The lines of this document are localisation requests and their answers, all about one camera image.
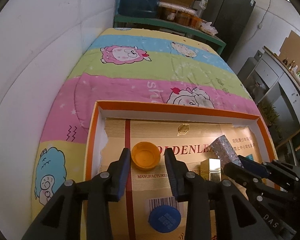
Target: green stripe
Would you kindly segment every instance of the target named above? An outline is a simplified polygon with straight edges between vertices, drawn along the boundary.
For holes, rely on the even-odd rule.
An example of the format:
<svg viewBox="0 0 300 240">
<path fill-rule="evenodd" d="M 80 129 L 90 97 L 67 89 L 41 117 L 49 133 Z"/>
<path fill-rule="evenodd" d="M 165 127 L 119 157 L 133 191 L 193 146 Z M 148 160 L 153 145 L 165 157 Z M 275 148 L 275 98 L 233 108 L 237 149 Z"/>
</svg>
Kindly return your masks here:
<svg viewBox="0 0 300 240">
<path fill-rule="evenodd" d="M 109 78 L 183 81 L 249 98 L 237 76 L 226 70 L 181 55 L 155 51 L 150 51 L 149 54 L 152 55 L 152 61 L 143 60 L 123 65 L 103 64 L 100 60 L 102 58 L 100 49 L 91 49 L 81 57 L 69 78 L 80 76 L 85 72 Z"/>
</svg>

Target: orange bottle cap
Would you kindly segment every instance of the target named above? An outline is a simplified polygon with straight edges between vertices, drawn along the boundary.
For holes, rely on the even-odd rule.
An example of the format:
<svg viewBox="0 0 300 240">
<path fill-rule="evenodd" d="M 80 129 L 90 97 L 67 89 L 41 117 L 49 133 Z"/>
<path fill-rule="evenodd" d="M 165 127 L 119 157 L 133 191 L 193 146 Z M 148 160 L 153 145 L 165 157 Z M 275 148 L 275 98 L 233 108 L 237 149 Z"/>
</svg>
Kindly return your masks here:
<svg viewBox="0 0 300 240">
<path fill-rule="evenodd" d="M 132 148 L 131 158 L 138 168 L 147 171 L 159 163 L 161 155 L 153 143 L 139 142 Z"/>
</svg>

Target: bed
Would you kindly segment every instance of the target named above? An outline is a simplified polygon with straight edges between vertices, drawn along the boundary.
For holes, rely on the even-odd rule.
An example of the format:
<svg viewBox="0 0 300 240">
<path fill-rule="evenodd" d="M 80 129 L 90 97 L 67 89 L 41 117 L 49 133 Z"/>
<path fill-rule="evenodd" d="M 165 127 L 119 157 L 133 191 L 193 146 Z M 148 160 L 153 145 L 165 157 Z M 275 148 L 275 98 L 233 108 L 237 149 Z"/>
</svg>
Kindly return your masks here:
<svg viewBox="0 0 300 240">
<path fill-rule="evenodd" d="M 260 115 L 237 76 L 208 45 L 159 31 L 107 29 L 76 64 L 47 117 L 34 167 L 33 219 L 66 179 L 83 181 L 87 136 L 97 100 Z"/>
</svg>

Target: electrical cord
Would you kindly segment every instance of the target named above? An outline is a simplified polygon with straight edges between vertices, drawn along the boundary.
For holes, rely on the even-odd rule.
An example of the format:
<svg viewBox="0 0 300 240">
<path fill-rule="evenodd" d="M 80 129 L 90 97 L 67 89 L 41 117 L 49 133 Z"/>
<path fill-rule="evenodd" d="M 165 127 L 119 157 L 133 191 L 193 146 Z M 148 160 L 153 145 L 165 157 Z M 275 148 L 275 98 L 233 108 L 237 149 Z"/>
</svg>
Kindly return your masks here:
<svg viewBox="0 0 300 240">
<path fill-rule="evenodd" d="M 265 16 L 266 16 L 266 14 L 267 14 L 267 12 L 268 12 L 268 10 L 269 10 L 269 8 L 270 8 L 270 5 L 271 5 L 271 0 L 269 1 L 268 9 L 266 10 L 266 12 L 265 12 L 265 14 L 264 14 L 264 16 L 263 16 L 261 22 L 257 25 L 256 31 L 254 32 L 254 34 L 253 34 L 249 39 L 247 39 L 247 40 L 241 45 L 241 47 L 244 46 L 244 45 L 245 45 L 246 43 L 248 43 L 249 41 L 251 41 L 251 40 L 253 39 L 253 37 L 257 34 L 258 30 L 261 29 L 261 28 L 259 28 L 259 26 L 260 26 L 260 24 L 263 23 L 263 20 L 265 19 Z"/>
</svg>

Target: red stripe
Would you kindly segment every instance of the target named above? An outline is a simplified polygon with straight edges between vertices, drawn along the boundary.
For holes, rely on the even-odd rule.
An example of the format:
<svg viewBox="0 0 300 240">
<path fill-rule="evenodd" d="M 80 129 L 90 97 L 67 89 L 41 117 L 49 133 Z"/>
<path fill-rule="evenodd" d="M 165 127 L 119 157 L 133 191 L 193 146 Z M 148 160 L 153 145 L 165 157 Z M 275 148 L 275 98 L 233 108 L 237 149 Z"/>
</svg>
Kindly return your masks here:
<svg viewBox="0 0 300 240">
<path fill-rule="evenodd" d="M 124 147 L 130 148 L 130 120 L 128 119 L 126 120 L 125 123 Z M 136 231 L 134 228 L 134 214 L 133 214 L 131 169 L 129 171 L 127 185 L 126 185 L 126 205 L 127 205 L 129 239 L 136 240 Z"/>
</svg>

